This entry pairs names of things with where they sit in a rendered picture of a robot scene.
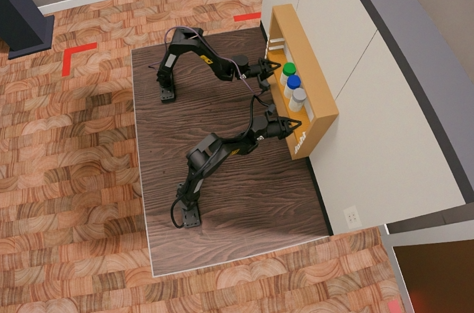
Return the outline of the tan wooden wall rack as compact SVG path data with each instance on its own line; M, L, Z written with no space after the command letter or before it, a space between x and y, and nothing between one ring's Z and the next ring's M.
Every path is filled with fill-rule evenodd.
M285 41L270 42L279 38L284 38ZM292 160L295 160L311 154L339 115L339 111L292 4L273 6L267 53L283 50L283 48L269 50L269 47L284 45L285 42L314 115L297 152L294 152L297 146L294 133L286 137ZM270 91L278 116L288 118L274 74L267 81L271 85Z

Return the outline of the wooden plank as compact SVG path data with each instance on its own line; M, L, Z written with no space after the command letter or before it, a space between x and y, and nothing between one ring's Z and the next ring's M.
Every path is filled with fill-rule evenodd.
M291 111L290 108L289 108L290 99L288 99L284 96L285 86L283 86L280 83L280 77L281 77L281 74L282 74L282 71L283 71L283 66L284 66L285 63L288 63L288 61L286 59L286 56L284 54L284 51L283 50L270 51L270 52L267 53L267 55L268 55L268 58L269 58L270 61L281 64L281 67L275 69L273 72L274 72L274 76L276 78L276 81L277 81L277 84L278 84L278 87L279 87L279 90L280 90L280 93L281 93L281 96L282 96L282 99L283 99L283 102L284 102L284 105L285 105L285 108L286 108L286 111L287 111L287 114L288 114L288 117L290 119L299 120L299 121L302 122L301 126L299 126L298 128L293 130L296 141L297 141L297 145L298 145L300 143L300 137L303 137L303 132L306 132L306 130L307 130L309 124L310 124L308 115L306 113L304 105L303 105L302 109L298 112Z

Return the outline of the white bottle with blue cap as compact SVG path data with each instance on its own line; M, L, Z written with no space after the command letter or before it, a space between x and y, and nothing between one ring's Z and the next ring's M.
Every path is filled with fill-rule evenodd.
M285 90L284 90L284 96L288 99L291 99L291 96L293 94L293 91L297 88L300 87L301 80L299 76L297 75L291 75L288 77Z

